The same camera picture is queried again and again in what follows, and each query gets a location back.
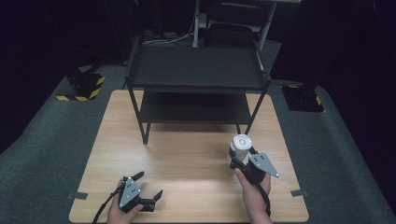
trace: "table top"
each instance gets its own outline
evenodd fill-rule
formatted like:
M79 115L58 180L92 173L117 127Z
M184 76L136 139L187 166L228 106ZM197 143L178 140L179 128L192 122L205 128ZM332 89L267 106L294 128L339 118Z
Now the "table top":
M135 96L140 102L143 92ZM258 98L247 95L250 108ZM226 161L235 133L234 125L152 124L150 140L143 145L129 92L114 91L78 188L88 197L74 200L70 220L91 223L120 178L145 171L136 182L141 197L152 198L161 189L163 197L153 213L139 213L134 223L248 222L241 186ZM269 96L249 136L280 175L272 178L272 220L308 220L304 198L290 193L300 187ZM99 222L106 222L108 207Z
M139 46L134 87L261 90L265 80L253 49Z

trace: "chair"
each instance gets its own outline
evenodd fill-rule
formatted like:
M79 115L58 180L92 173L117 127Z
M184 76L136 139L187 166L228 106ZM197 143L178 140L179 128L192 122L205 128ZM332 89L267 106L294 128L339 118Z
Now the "chair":
M270 5L220 2L206 14L205 46L218 48L252 48L260 39L267 22Z

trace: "shelf top tier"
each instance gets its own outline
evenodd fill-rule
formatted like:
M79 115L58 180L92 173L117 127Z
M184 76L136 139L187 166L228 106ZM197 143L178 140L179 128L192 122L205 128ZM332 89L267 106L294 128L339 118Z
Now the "shelf top tier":
M252 49L139 46L133 87L261 90L265 79Z

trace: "gray carpet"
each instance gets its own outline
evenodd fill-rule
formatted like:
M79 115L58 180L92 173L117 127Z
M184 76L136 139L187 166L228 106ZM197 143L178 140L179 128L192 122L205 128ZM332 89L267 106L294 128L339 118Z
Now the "gray carpet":
M279 45L266 43L271 67ZM106 64L99 95L89 102L51 95L24 134L0 155L0 223L70 223L68 215L111 92L125 67ZM330 96L318 88L326 112L288 110L274 81L268 94L285 136L297 178L308 192L306 223L396 223Z

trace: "dark background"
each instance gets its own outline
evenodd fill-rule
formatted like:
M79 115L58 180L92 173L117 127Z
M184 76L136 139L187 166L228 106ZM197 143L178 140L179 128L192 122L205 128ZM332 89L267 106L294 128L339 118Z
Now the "dark background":
M129 28L147 22L131 17L138 12L128 10L129 1L56 2L1 2L1 152L70 66L125 62ZM386 2L385 8L395 8ZM298 10L279 4L268 38L283 45L271 76L301 82L322 77L317 84L333 98L395 211L395 23L377 12L373 0L303 0Z

